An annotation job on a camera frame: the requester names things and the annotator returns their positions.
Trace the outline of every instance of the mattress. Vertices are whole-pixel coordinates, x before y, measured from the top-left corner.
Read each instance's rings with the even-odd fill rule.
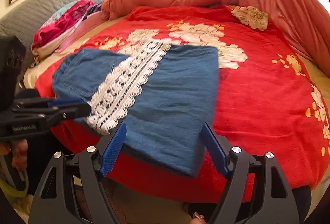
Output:
[[[93,37],[98,37],[100,35],[100,32],[103,30],[108,29],[110,26],[121,22],[123,18],[107,21],[105,23],[102,23],[98,27],[94,28],[90,32],[83,35],[80,39],[78,39],[76,42],[71,44],[69,47],[67,47],[62,52],[55,52],[50,57],[45,59],[43,62],[41,62],[36,67],[27,70],[27,72],[24,75],[24,84],[28,88],[33,88],[36,84],[36,81],[40,76],[42,76],[46,71],[51,72],[51,70],[55,71],[57,66],[56,63],[59,62],[63,57],[67,56],[68,54],[74,52],[81,46],[83,46],[88,40],[93,39]],[[310,61],[306,60],[303,57],[299,57],[303,64],[305,65],[306,72],[308,73],[310,80],[317,86],[317,88],[320,90],[320,92],[323,95],[324,101],[327,104],[327,107],[330,106],[330,78],[328,78],[324,73],[322,73],[318,67],[313,65]],[[314,189],[311,191],[312,193],[312,203],[310,207],[310,212],[314,210],[316,205],[321,200],[327,186],[329,185],[329,178],[330,178],[330,167],[326,170],[326,172],[323,175],[323,178],[319,182],[317,186],[314,187]]]

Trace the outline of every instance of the gray quilt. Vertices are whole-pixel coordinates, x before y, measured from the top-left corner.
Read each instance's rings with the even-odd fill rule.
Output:
[[[22,74],[33,62],[33,34],[64,5],[76,0],[26,0],[0,19],[0,35],[16,35],[27,47]]]

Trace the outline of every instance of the fingernail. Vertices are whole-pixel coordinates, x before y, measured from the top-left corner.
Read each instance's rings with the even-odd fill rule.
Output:
[[[203,215],[199,215],[196,212],[194,213],[194,215],[192,216],[192,218],[197,218],[200,222],[205,223],[204,216]]]

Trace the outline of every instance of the blue clamp handle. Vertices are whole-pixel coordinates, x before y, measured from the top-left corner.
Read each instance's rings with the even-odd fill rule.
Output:
[[[217,172],[228,178],[233,170],[233,163],[229,159],[229,141],[223,136],[218,136],[207,123],[203,125],[200,134]]]
[[[102,154],[101,156],[101,167],[99,169],[100,175],[101,176],[106,176],[109,172],[112,171],[113,166],[118,158],[119,152],[124,144],[124,141],[126,139],[126,133],[127,133],[127,128],[126,124],[124,122],[121,122],[115,133],[113,134],[113,137],[109,141],[108,145],[106,146],[104,152],[100,153]],[[102,146],[99,144],[102,143],[102,139],[98,143],[98,148],[100,149]]]
[[[47,106],[49,108],[54,107],[54,106],[59,106],[63,104],[74,104],[74,103],[84,103],[85,101],[81,98],[70,98],[70,99],[54,99],[51,102],[47,103]]]

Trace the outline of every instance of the screw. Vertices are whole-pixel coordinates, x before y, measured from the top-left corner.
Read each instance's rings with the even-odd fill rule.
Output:
[[[274,158],[274,154],[271,152],[266,153],[266,157],[269,159],[273,159]]]
[[[56,152],[55,154],[54,154],[54,158],[59,158],[59,157],[61,157],[62,156],[62,153],[61,152]]]
[[[88,152],[94,152],[96,150],[96,147],[95,146],[89,146],[88,148],[87,148],[87,151]]]
[[[242,149],[238,146],[233,147],[232,150],[233,150],[234,153],[240,153],[242,151]]]

